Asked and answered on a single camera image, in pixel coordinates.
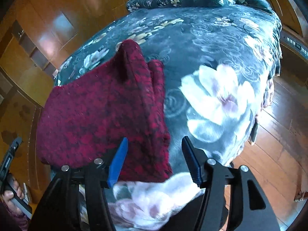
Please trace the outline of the person's left hand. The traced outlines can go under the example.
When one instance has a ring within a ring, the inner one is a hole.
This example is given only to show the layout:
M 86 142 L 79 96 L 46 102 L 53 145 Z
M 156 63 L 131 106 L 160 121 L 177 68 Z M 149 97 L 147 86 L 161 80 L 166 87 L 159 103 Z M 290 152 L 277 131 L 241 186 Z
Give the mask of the person's left hand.
M 22 188 L 19 186 L 19 182 L 16 180 L 16 178 L 13 176 L 13 188 L 16 190 L 16 194 L 20 199 L 24 199 L 24 192 Z M 2 194 L 3 202 L 7 205 L 9 212 L 11 212 L 13 215 L 16 216 L 24 216 L 21 209 L 19 209 L 17 206 L 15 206 L 14 203 L 12 203 L 12 199 L 14 198 L 14 193 L 10 190 L 4 191 Z

